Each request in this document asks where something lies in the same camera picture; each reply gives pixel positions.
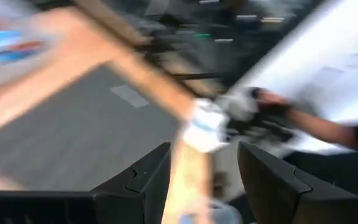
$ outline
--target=white glove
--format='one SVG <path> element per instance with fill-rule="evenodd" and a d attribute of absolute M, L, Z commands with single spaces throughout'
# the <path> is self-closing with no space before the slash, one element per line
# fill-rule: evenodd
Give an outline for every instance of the white glove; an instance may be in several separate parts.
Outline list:
<path fill-rule="evenodd" d="M 191 119 L 185 126 L 183 139 L 201 152 L 214 152 L 227 146 L 225 127 L 229 117 L 208 99 L 196 99 Z"/>

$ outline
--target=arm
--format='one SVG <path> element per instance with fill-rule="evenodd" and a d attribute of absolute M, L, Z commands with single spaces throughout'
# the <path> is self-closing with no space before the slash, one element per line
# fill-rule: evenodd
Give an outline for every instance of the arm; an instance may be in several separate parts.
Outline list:
<path fill-rule="evenodd" d="M 258 95 L 260 106 L 288 105 L 286 99 L 268 90 L 262 90 Z M 317 139 L 328 143 L 340 144 L 352 149 L 358 148 L 357 133 L 354 128 L 318 118 L 292 107 L 286 111 L 286 115 L 300 129 Z"/>
<path fill-rule="evenodd" d="M 352 149 L 358 147 L 353 128 L 318 118 L 297 109 L 290 109 L 287 115 L 295 125 L 317 139 Z"/>

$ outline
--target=whiteboard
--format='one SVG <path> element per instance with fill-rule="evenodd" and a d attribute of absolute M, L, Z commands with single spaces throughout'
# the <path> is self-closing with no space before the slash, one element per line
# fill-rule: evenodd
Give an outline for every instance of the whiteboard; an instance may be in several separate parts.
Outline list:
<path fill-rule="evenodd" d="M 323 118 L 357 124 L 358 0 L 324 3 L 246 73 L 225 98 L 252 110 L 252 102 L 244 94 L 250 86 L 268 88 L 294 101 L 309 94 Z M 319 154 L 348 151 L 306 133 L 298 134 L 299 140 L 288 147 Z"/>

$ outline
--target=gray floor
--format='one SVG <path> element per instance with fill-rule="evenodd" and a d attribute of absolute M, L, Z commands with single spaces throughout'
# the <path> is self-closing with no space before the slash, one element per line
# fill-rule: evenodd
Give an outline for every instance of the gray floor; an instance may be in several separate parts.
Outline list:
<path fill-rule="evenodd" d="M 225 173 L 227 178 L 227 186 L 224 188 L 224 195 L 221 198 L 223 201 L 229 201 L 244 193 L 237 161 L 237 145 L 239 141 L 240 139 L 233 140 L 228 147 L 215 152 L 213 155 L 215 171 Z"/>
<path fill-rule="evenodd" d="M 165 141 L 178 121 L 99 67 L 0 130 L 0 175 L 30 190 L 90 190 Z"/>

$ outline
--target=light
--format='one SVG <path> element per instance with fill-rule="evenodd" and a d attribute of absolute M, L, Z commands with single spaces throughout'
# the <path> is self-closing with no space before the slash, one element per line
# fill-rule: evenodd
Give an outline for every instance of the light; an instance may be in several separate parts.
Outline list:
<path fill-rule="evenodd" d="M 211 34 L 196 34 L 196 37 L 209 37 Z"/>

